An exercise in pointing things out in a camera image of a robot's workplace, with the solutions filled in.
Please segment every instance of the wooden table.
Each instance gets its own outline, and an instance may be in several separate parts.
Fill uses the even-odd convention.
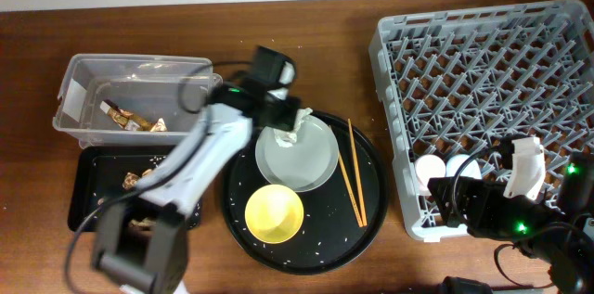
[[[329,0],[207,6],[147,6],[0,14],[0,292],[64,292],[66,225],[81,149],[56,132],[52,117],[70,58],[127,53],[249,59],[255,45],[294,58],[292,91],[307,107],[351,118],[386,166],[390,136],[368,57],[384,16],[544,0]],[[593,10],[594,0],[583,0]],[[231,72],[220,69],[224,77]],[[390,174],[392,186],[394,178]],[[383,228],[359,258],[315,276],[285,275],[250,258],[228,232],[215,198],[204,196],[203,223],[189,235],[191,292],[381,292],[432,288],[455,275],[494,287],[509,283],[493,264],[497,242],[470,237],[425,244],[405,231],[395,188]],[[80,288],[117,292],[91,272],[94,236],[84,235],[73,260]],[[518,281],[548,283],[548,267],[515,251],[503,266]]]

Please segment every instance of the white round object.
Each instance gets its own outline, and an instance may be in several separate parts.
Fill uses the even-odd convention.
[[[271,184],[305,192],[324,184],[336,170],[338,143],[322,120],[307,116],[292,147],[278,145],[274,130],[266,127],[256,142],[256,163]]]
[[[429,196],[429,180],[431,178],[443,178],[446,176],[446,164],[435,155],[423,155],[415,160],[415,173],[419,183],[419,192],[423,196]]]
[[[447,165],[445,166],[445,176],[453,177],[456,174],[458,168],[462,166],[462,163],[464,163],[464,160],[467,160],[468,157],[468,155],[464,154],[452,156],[452,158],[449,159]],[[476,160],[470,162],[469,165],[464,169],[464,171],[462,171],[460,176],[470,177],[474,179],[483,179],[483,177],[481,176],[481,168],[479,167],[479,162],[477,162]]]

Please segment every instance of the clear plastic container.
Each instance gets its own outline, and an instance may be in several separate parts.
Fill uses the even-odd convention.
[[[77,139],[81,147],[100,145],[175,145],[198,118],[177,105],[177,86],[204,65],[207,58],[119,54],[79,54],[72,57],[59,90],[61,103],[53,120],[56,130]],[[184,100],[202,104],[221,76],[206,68],[187,84]],[[132,132],[120,128],[99,105],[110,100],[147,121],[163,118],[168,132]]]

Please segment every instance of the gray dish rack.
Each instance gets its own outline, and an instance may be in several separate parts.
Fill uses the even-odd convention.
[[[506,134],[545,146],[541,194],[555,207],[572,151],[594,149],[594,23],[578,0],[492,6],[381,19],[369,46],[378,99],[394,149],[405,226],[425,242],[466,235],[441,225],[420,194],[414,161],[447,160],[490,147]],[[507,182],[497,154],[483,178]]]

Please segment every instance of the plastic bin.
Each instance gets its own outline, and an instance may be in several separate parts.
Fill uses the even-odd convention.
[[[423,154],[444,160],[534,134],[545,146],[541,194],[555,207],[572,151],[594,149],[594,23],[578,0],[442,11],[381,19],[369,46],[377,95],[394,149],[409,235],[426,242],[466,235],[440,224],[414,177]],[[492,155],[483,178],[508,181]]]
[[[61,103],[53,125],[81,147],[100,145],[175,145],[198,118],[177,106],[179,82],[207,58],[79,54],[72,57],[59,90]],[[184,99],[200,105],[221,77],[207,68],[189,80]],[[99,105],[105,99],[148,121],[163,118],[168,132],[131,132],[120,128]]]

